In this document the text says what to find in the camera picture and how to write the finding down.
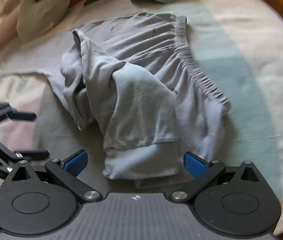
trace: blue gripper pad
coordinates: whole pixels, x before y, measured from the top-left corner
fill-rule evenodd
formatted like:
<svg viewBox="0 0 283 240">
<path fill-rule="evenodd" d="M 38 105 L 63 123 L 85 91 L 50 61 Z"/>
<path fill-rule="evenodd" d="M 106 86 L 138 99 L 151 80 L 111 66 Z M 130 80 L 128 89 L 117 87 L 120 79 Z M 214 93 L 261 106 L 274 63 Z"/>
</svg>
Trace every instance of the blue gripper pad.
<svg viewBox="0 0 283 240">
<path fill-rule="evenodd" d="M 186 152 L 184 154 L 184 167 L 190 173 L 193 178 L 197 178 L 199 175 L 207 171 L 207 164 L 205 160 L 194 157 L 194 154 Z"/>
<path fill-rule="evenodd" d="M 88 154 L 86 151 L 78 154 L 75 158 L 71 159 L 67 163 L 64 164 L 64 170 L 70 173 L 71 175 L 77 177 L 79 173 L 83 171 L 83 169 L 88 164 Z"/>
</svg>

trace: gray gripper base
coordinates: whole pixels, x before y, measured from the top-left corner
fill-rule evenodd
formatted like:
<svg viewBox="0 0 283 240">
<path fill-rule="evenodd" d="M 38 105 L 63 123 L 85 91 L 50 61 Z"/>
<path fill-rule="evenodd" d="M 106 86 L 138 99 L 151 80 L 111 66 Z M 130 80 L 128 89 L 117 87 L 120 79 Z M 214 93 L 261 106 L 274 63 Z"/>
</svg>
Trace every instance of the gray gripper base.
<svg viewBox="0 0 283 240">
<path fill-rule="evenodd" d="M 24 237 L 0 233 L 0 240 Z M 186 204 L 175 204 L 162 193 L 109 193 L 97 203 L 84 204 L 69 224 L 32 240 L 226 240 L 233 239 L 210 231 Z M 265 235 L 258 240 L 274 240 Z"/>
</svg>

